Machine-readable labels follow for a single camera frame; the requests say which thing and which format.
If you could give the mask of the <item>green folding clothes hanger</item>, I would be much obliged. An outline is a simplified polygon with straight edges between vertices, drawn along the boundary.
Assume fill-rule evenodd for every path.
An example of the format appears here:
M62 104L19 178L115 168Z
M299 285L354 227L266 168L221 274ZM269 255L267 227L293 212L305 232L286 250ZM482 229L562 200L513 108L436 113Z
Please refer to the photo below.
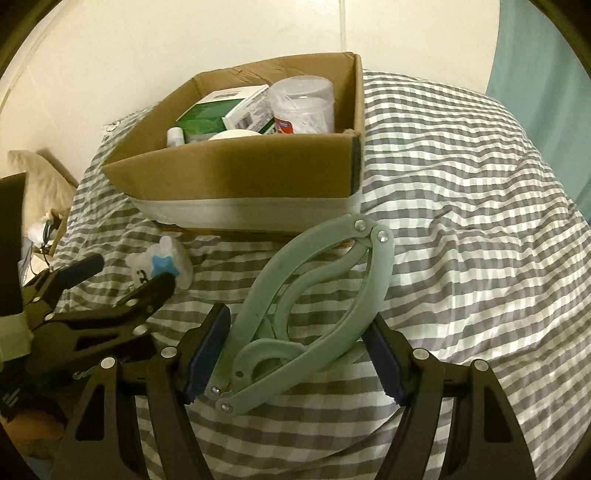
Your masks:
M297 235L263 267L205 393L225 417L256 409L362 353L394 267L394 233L348 214Z

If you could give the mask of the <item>green white medicine box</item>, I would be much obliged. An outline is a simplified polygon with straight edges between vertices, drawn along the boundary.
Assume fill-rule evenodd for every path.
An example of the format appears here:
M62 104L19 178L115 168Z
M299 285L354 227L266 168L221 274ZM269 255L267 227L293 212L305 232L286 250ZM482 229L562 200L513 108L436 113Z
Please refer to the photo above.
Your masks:
M175 122L186 143L208 140L229 130L276 133L267 85L216 90L194 103Z

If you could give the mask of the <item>small cluttered cardboard box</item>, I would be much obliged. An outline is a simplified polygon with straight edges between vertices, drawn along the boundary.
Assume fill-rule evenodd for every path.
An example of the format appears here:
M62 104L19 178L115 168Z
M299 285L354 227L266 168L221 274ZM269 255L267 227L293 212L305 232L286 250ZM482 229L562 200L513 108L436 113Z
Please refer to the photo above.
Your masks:
M69 208L65 210L51 209L27 229L27 238L38 253L48 257L54 255L67 230L69 213Z

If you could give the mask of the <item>white plush toy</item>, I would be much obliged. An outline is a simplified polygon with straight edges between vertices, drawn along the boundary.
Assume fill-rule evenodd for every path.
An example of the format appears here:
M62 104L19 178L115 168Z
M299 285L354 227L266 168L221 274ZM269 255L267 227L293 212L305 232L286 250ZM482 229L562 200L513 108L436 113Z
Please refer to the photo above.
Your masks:
M163 236L140 253L131 253L125 259L132 282L140 287L162 273L174 277L175 291L188 290L193 282L193 265L183 245L175 238Z

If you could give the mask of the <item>beige pillow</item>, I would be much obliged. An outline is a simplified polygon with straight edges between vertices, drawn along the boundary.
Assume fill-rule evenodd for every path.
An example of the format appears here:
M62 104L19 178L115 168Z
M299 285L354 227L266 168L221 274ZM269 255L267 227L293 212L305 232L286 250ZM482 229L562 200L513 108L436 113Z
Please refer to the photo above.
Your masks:
M41 155L27 150L11 150L3 169L9 175L26 174L24 234L51 210L64 212L71 208L76 187Z

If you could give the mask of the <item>small white bottle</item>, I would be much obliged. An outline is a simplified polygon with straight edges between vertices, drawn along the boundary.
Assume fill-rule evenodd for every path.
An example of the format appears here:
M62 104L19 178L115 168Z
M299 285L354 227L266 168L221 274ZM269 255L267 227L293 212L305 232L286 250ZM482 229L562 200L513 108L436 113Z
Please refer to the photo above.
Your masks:
M184 132L180 127L174 126L166 131L166 146L168 148L185 144Z

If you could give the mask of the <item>grey checkered bed quilt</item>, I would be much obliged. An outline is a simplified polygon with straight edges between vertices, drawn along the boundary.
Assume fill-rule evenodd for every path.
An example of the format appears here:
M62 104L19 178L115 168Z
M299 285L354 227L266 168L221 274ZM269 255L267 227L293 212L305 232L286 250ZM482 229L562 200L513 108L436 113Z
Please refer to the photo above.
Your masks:
M388 225L396 246L381 314L442 361L486 360L537 479L553 479L590 424L590 226L495 100L369 70L363 83L362 212ZM58 312L113 305L132 288L126 256L162 233L101 171L152 108L104 127L54 266L92 253L105 265L66 290ZM216 302L237 314L280 249L212 236L179 240L194 277L149 320L165 345ZM187 413L215 479L374 479L402 416L367 354L229 421L204 397Z

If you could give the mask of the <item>large brown cardboard box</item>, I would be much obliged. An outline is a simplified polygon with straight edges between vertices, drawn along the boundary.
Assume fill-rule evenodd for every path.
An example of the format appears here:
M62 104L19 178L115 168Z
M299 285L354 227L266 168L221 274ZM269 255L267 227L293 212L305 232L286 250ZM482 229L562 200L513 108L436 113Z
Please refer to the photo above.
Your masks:
M332 82L335 132L276 133L176 147L165 133L205 95L297 75ZM298 234L361 209L365 99L360 55L276 57L201 72L165 97L107 155L102 171L147 218L201 232Z

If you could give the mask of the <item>clear cotton swab jar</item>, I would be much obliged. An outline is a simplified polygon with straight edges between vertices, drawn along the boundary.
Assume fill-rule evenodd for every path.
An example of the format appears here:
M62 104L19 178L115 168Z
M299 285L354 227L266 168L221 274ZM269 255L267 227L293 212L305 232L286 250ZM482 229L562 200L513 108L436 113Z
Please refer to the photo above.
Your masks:
M335 93L329 79L312 75L286 78L270 86L269 98L280 133L335 132Z

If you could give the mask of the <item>teal green curtain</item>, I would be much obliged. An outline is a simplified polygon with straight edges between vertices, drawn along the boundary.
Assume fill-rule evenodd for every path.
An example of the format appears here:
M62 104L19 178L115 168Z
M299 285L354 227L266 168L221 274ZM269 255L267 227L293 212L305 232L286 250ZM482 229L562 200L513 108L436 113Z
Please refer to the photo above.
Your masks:
M529 1L502 1L487 95L502 103L590 218L590 78Z

